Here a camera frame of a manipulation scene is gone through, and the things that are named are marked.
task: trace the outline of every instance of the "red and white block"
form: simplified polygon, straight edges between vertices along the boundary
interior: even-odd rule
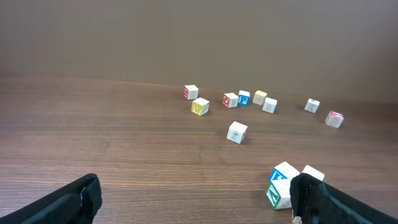
[[[227,108],[237,107],[239,97],[235,93],[225,93],[223,104]]]
[[[187,100],[195,100],[198,98],[199,89],[195,85],[186,85],[184,88],[184,97]]]
[[[326,124],[331,127],[338,128],[340,127],[343,120],[344,116],[342,114],[330,111],[328,116],[326,117]]]

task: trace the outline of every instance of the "brown wooden surface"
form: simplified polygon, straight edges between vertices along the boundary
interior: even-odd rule
[[[182,86],[0,77],[0,216],[94,172],[95,223],[289,223],[264,195],[287,161],[398,217],[397,105],[319,99],[311,114],[306,97],[269,93],[268,114],[226,109],[224,92],[200,88],[210,111],[197,116]],[[329,110],[340,129],[324,124]],[[226,139],[233,121],[249,126],[242,145]]]

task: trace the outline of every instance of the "green and white block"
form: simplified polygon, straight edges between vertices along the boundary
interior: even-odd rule
[[[266,195],[274,209],[291,208],[290,180],[271,180]]]

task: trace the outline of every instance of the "gray wall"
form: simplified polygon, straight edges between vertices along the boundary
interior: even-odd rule
[[[398,102],[397,0],[2,0],[0,71]]]

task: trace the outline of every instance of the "toy block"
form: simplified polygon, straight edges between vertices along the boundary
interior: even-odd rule
[[[319,101],[313,100],[311,98],[308,99],[307,105],[305,105],[305,110],[311,113],[315,113],[318,109]]]
[[[266,111],[268,113],[274,113],[275,107],[276,107],[276,103],[278,101],[271,99],[271,98],[266,98],[265,102],[264,102],[264,106],[262,106],[262,110]]]
[[[287,162],[283,162],[272,170],[269,180],[292,180],[295,176],[300,175],[300,172],[292,167]]]
[[[253,103],[258,104],[258,105],[263,105],[266,98],[267,98],[267,93],[257,90],[257,92],[254,94],[254,97],[253,97]]]
[[[187,100],[197,99],[199,95],[199,89],[195,85],[186,85],[184,88],[184,97]]]
[[[317,171],[316,169],[306,165],[304,167],[303,173],[305,174],[310,174],[311,176],[315,177],[316,179],[323,181],[323,179],[325,178],[325,175],[322,174],[321,172]]]
[[[234,121],[229,127],[226,138],[240,144],[244,139],[247,128],[248,127],[246,125]]]
[[[238,105],[238,96],[235,93],[225,93],[223,98],[223,104],[227,108],[237,107]]]
[[[247,106],[250,101],[250,92],[239,90],[239,104]]]
[[[203,98],[197,98],[196,100],[192,101],[192,112],[197,115],[204,115],[207,111],[209,111],[210,102]]]
[[[328,116],[326,117],[326,124],[331,127],[338,128],[338,127],[340,127],[343,120],[344,120],[344,117],[342,114],[336,113],[334,111],[330,111]]]
[[[290,208],[290,180],[271,180],[266,195],[274,209]]]

